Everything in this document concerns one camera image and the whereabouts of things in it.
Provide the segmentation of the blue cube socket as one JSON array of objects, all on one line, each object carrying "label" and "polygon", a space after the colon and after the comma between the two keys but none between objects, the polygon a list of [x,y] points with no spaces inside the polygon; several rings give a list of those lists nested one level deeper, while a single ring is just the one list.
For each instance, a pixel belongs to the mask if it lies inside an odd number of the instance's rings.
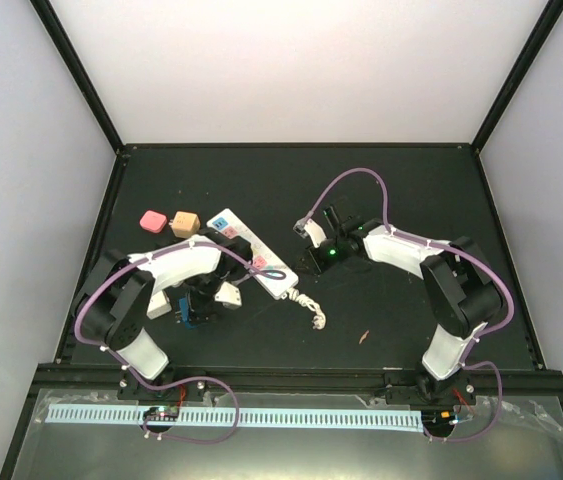
[{"label": "blue cube socket", "polygon": [[176,321],[182,324],[186,329],[196,329],[202,325],[203,321],[199,320],[191,309],[190,302],[186,297],[177,300],[177,310],[175,312]]}]

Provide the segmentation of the white tiger cube socket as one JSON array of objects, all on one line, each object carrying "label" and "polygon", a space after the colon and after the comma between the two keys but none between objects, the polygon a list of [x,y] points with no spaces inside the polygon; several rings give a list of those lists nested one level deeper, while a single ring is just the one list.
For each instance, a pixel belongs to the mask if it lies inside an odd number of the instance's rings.
[{"label": "white tiger cube socket", "polygon": [[169,298],[164,291],[159,291],[152,295],[146,314],[149,319],[156,319],[171,311],[172,307]]}]

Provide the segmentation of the beige dragon cube socket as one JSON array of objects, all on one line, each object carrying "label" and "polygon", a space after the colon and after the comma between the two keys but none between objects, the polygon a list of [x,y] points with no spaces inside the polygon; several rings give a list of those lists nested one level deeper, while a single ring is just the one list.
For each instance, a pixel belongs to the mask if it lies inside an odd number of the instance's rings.
[{"label": "beige dragon cube socket", "polygon": [[177,211],[170,221],[170,228],[176,238],[187,239],[200,229],[200,219],[196,213]]}]

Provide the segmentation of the white power strip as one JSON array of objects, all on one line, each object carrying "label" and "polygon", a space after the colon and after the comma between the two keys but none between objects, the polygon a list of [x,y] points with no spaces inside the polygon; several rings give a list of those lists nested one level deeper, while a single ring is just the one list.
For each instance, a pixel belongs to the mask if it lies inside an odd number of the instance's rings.
[{"label": "white power strip", "polygon": [[282,279],[278,279],[278,275],[275,279],[260,274],[255,275],[259,284],[275,300],[285,299],[288,291],[298,284],[297,274],[229,208],[207,220],[206,226],[228,238],[239,236],[247,240],[253,253],[252,263],[255,268],[265,271],[275,270],[284,274]]}]

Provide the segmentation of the pink plug adapter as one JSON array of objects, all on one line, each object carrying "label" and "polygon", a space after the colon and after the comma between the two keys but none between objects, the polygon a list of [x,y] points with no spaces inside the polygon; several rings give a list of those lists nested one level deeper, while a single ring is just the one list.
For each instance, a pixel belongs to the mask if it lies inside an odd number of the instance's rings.
[{"label": "pink plug adapter", "polygon": [[147,210],[139,221],[142,229],[154,234],[160,233],[167,223],[168,218],[166,215],[153,210]]}]

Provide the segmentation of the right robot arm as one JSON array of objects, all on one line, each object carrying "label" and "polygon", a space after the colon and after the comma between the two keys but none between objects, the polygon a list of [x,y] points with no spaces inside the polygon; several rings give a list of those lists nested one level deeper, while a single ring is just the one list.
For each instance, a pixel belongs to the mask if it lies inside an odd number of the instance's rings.
[{"label": "right robot arm", "polygon": [[424,402],[440,402],[489,323],[513,312],[509,290],[468,237],[429,240],[379,219],[345,217],[334,205],[325,215],[331,236],[308,217],[294,225],[297,234],[311,241],[302,258],[308,271],[321,274],[338,262],[360,257],[423,281],[436,328],[416,367],[415,389]]}]

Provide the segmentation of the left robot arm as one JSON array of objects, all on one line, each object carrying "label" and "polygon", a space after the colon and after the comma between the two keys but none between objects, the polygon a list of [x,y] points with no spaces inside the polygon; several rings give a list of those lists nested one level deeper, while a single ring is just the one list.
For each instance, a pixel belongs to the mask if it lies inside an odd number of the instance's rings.
[{"label": "left robot arm", "polygon": [[140,386],[152,398],[166,398],[176,376],[168,355],[147,332],[150,301],[169,288],[184,287],[191,313],[211,319],[220,288],[244,274],[252,260],[249,241],[209,229],[152,252],[110,250],[97,260],[72,301],[74,335],[120,358],[141,376]]}]

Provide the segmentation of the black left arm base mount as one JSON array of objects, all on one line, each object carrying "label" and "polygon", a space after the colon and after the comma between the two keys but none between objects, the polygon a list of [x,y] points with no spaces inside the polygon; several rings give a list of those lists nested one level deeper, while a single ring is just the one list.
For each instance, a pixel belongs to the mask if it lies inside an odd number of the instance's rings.
[{"label": "black left arm base mount", "polygon": [[[198,368],[167,367],[154,380],[147,380],[147,383],[153,387],[160,387],[185,378],[205,375],[206,372]],[[201,402],[205,392],[210,389],[210,382],[207,380],[192,380],[183,385],[163,390],[146,388],[130,373],[125,374],[122,380],[124,385],[119,386],[117,398],[134,401],[140,405],[175,404],[186,400]]]}]

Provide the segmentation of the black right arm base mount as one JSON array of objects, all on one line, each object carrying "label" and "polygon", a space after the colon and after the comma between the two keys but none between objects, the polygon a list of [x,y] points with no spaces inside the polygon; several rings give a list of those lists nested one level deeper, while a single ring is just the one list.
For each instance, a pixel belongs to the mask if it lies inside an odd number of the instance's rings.
[{"label": "black right arm base mount", "polygon": [[469,378],[463,371],[445,380],[418,370],[393,370],[383,374],[383,386],[375,392],[388,404],[410,406],[454,406],[476,404],[475,395],[467,391]]}]

